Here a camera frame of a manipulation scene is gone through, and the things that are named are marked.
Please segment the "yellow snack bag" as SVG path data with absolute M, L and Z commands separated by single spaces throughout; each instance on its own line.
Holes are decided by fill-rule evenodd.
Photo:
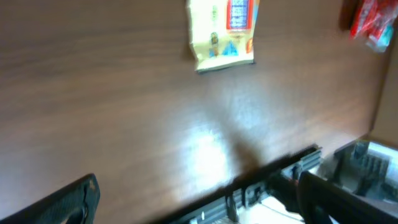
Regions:
M 254 63 L 259 0 L 188 0 L 190 48 L 198 73 Z

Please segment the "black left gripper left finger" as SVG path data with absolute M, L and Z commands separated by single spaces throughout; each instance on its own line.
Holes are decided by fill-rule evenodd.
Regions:
M 1 220 L 1 224 L 92 224 L 100 200 L 96 176 L 91 173 Z

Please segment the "green Kleenex tissue pack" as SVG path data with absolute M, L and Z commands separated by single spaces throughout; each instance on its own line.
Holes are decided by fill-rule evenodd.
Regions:
M 394 34 L 394 28 L 392 24 L 388 24 L 384 28 L 382 28 L 382 32 L 379 37 L 370 34 L 366 42 L 366 45 L 375 52 L 383 53 L 388 48 L 392 40 L 393 34 Z

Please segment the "red Hacks candy bag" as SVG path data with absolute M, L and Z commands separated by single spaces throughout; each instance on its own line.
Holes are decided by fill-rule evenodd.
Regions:
M 361 35 L 378 41 L 397 17 L 397 0 L 363 0 L 350 29 L 350 37 Z

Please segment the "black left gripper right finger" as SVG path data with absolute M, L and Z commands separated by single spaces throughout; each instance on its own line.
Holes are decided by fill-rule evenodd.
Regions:
M 397 223 L 397 205 L 351 194 L 309 172 L 301 174 L 297 201 L 305 223 Z

